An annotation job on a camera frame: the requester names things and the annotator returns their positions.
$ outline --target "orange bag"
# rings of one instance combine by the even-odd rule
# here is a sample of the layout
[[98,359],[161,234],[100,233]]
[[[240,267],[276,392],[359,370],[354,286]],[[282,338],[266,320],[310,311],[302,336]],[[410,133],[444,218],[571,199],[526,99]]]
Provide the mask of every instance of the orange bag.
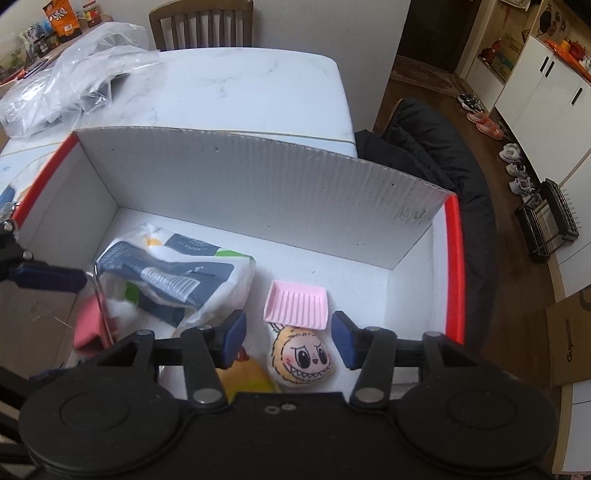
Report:
[[43,10],[62,43],[82,35],[80,22],[68,0],[53,0]]

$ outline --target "screw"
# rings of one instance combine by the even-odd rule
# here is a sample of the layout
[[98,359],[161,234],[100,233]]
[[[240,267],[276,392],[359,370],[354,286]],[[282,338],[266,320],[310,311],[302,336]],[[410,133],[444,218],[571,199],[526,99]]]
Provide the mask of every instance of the screw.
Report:
[[377,403],[384,398],[384,392],[374,387],[360,388],[355,392],[355,398],[363,403]]
[[221,400],[222,392],[215,388],[200,388],[193,392],[193,400],[200,404],[210,404]]
[[276,405],[267,405],[264,412],[268,413],[269,415],[278,415],[281,412],[281,409]]

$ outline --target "pink slipper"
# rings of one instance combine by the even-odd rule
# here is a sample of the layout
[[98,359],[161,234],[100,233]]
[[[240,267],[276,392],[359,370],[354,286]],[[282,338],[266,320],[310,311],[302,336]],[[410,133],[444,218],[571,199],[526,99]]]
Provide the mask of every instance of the pink slipper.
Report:
[[489,120],[485,124],[476,124],[476,128],[493,140],[503,140],[503,132],[492,120]]
[[485,123],[487,123],[490,120],[488,118],[488,115],[486,113],[484,113],[484,112],[469,113],[469,114],[466,115],[466,117],[473,124],[485,124]]

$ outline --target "pink tray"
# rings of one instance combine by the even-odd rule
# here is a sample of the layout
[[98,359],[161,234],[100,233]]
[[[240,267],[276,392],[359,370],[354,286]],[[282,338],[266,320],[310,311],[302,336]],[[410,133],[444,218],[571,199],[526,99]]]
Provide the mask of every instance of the pink tray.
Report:
[[293,327],[324,330],[329,317],[326,289],[273,280],[263,319]]

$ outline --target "barcode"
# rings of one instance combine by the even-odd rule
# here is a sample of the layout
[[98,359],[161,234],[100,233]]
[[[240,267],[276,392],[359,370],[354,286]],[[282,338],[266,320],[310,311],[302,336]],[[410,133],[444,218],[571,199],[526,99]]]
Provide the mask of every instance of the barcode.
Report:
[[144,268],[141,278],[165,294],[182,302],[186,302],[191,292],[200,284],[200,281],[194,278],[169,275],[154,267]]

